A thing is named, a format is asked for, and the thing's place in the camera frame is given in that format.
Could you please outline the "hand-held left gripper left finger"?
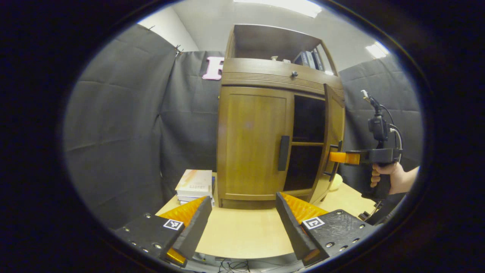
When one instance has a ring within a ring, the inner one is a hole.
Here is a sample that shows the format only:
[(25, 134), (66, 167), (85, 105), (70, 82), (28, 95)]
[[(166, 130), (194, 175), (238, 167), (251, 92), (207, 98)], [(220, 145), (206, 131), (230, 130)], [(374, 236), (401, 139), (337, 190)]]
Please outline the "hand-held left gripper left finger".
[(193, 258), (213, 206), (203, 196), (161, 215), (145, 213), (115, 230), (116, 237), (156, 262), (184, 268)]

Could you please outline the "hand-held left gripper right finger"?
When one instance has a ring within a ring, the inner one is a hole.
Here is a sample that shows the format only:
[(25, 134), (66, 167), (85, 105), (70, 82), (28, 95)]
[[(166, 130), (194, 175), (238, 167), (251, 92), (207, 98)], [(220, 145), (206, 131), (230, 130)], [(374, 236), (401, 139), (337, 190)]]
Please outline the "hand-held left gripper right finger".
[(375, 230), (343, 209), (327, 212), (283, 192), (277, 193), (275, 205), (293, 252), (305, 267), (345, 252)]

